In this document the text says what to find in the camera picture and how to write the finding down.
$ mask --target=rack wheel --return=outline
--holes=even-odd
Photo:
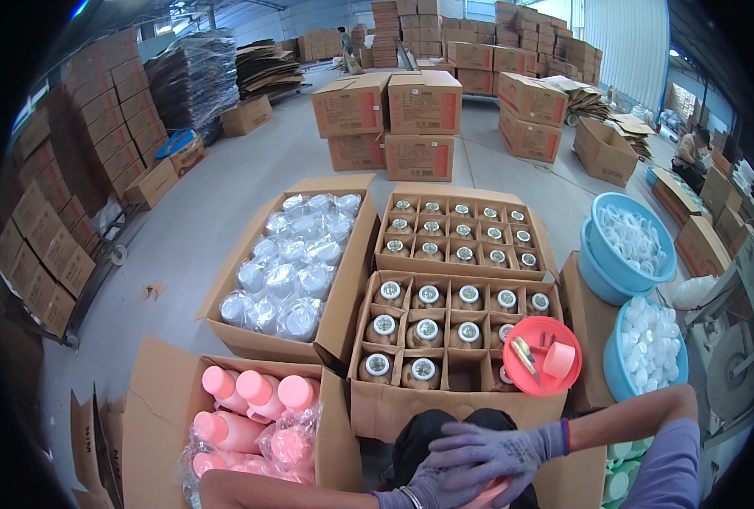
[[[111,250],[111,261],[114,265],[120,266],[127,260],[127,249],[122,244],[117,244]]]

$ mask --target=worker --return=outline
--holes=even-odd
[[[349,55],[354,55],[354,45],[351,43],[351,36],[346,34],[346,27],[337,27],[340,32],[340,46],[342,50]]]
[[[394,444],[390,491],[348,493],[210,470],[202,477],[199,494],[204,509],[456,509],[490,481],[510,476],[510,485],[496,496],[493,507],[534,508],[531,481],[542,464],[578,450],[654,436],[620,509],[693,509],[698,503],[697,417],[696,395],[687,384],[527,431],[518,431],[501,411],[483,409],[457,422],[443,411],[430,410],[415,416]]]
[[[707,129],[698,128],[694,133],[688,133],[677,143],[677,152],[671,159],[671,169],[693,189],[696,194],[705,184],[707,169],[702,164],[703,148],[711,142],[711,133]]]

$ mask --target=black pants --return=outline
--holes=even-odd
[[[394,443],[393,462],[394,480],[392,488],[405,486],[411,482],[411,477],[417,471],[419,463],[425,461],[428,455],[428,444],[437,438],[442,438],[442,424],[456,421],[453,415],[441,410],[429,410],[415,416]],[[482,428],[497,431],[518,429],[509,415],[502,411],[482,408],[473,412],[465,422],[471,422]],[[516,498],[510,509],[537,509],[538,499],[535,489],[529,484],[524,492]]]
[[[695,169],[690,166],[677,166],[671,163],[671,169],[690,186],[691,189],[698,195],[702,191],[702,186],[705,184],[705,177],[700,175]]]

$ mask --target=hand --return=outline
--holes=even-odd
[[[543,463],[569,453],[565,421],[525,432],[499,432],[468,422],[446,422],[442,433],[449,436],[431,442],[426,463],[438,468],[461,468],[449,477],[449,489],[486,486],[497,477],[512,476],[510,485],[494,498],[493,507],[508,506],[533,481]]]
[[[405,487],[425,509],[457,509],[478,497],[487,487],[487,483],[462,485],[461,489],[452,489],[449,481],[453,475],[465,473],[475,464],[456,467],[433,467],[429,459],[419,464],[411,482]],[[387,492],[372,492],[377,497],[380,509],[415,509],[411,498],[393,489]]]

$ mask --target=red plastic lid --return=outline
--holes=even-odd
[[[546,333],[543,347],[541,347],[541,332]],[[546,352],[549,351],[549,345],[553,341],[553,334],[555,341],[568,344],[575,349],[575,361],[569,368],[569,373],[562,379],[547,375],[544,372],[544,359]],[[530,346],[530,353],[535,358],[533,365],[541,378],[541,383],[544,384],[543,388],[538,385],[533,374],[527,371],[524,363],[513,350],[512,340],[515,336],[521,336]],[[581,366],[580,344],[578,344],[572,331],[558,320],[545,316],[529,317],[518,322],[507,335],[507,339],[508,341],[504,343],[504,369],[513,384],[522,392],[531,396],[554,396],[569,389],[577,380]]]

